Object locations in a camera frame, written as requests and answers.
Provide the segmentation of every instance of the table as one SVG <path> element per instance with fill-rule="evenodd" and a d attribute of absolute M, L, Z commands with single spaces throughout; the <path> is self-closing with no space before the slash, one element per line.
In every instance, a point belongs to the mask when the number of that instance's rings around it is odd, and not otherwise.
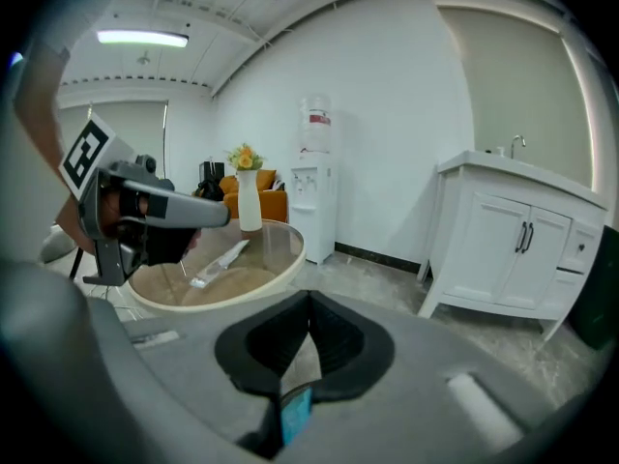
<path fill-rule="evenodd" d="M 249 243 L 226 270 L 204 288 L 191 285 L 192 278 L 243 240 Z M 156 314 L 199 312 L 283 292 L 305 257 L 303 237 L 290 225 L 263 220 L 261 230 L 246 233 L 233 219 L 225 227 L 203 229 L 182 265 L 142 267 L 127 287 Z"/>

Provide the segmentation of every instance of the yellow flower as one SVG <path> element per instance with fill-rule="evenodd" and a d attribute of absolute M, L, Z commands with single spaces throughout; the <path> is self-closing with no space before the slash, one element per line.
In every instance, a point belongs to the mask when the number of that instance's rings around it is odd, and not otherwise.
<path fill-rule="evenodd" d="M 241 155 L 239 157 L 240 168 L 251 168 L 252 164 L 253 164 L 253 161 L 251 160 L 251 157 L 249 157 L 248 155 Z"/>

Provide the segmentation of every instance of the orange armchair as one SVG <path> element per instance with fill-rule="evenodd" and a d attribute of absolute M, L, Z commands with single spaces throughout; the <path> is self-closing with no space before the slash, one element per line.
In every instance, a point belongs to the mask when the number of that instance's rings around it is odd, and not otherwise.
<path fill-rule="evenodd" d="M 256 185 L 260 199 L 262 217 L 268 220 L 288 221 L 288 198 L 284 190 L 268 190 L 275 181 L 275 170 L 258 170 Z M 229 175 L 221 179 L 223 204 L 230 210 L 231 218 L 239 217 L 239 185 L 236 177 Z"/>

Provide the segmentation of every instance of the black handle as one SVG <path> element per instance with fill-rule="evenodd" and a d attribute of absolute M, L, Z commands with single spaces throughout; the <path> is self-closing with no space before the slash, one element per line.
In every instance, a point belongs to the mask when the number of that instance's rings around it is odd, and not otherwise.
<path fill-rule="evenodd" d="M 526 243 L 526 248 L 522 250 L 522 254 L 528 251 L 529 247 L 531 247 L 531 241 L 533 241 L 533 233 L 535 232 L 533 228 L 533 223 L 529 223 L 529 230 L 531 231 L 531 233 L 529 234 L 529 242 Z"/>
<path fill-rule="evenodd" d="M 520 234 L 522 237 L 520 238 L 520 244 L 516 246 L 516 252 L 519 252 L 522 249 L 522 245 L 526 239 L 526 221 L 522 223 L 522 230 L 520 231 Z"/>

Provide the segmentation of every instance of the baseboard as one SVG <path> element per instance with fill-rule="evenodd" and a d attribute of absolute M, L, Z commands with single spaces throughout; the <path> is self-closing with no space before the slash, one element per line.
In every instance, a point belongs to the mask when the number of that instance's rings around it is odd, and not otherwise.
<path fill-rule="evenodd" d="M 386 254 L 380 254 L 379 252 L 368 251 L 367 249 L 361 249 L 360 247 L 349 246 L 348 244 L 336 243 L 336 251 L 355 256 L 356 258 L 365 259 L 372 263 L 378 263 L 386 267 L 395 268 L 404 272 L 410 272 L 416 274 L 419 272 L 421 265 L 413 261 L 406 261 L 405 259 L 394 258 L 393 256 L 387 256 Z"/>

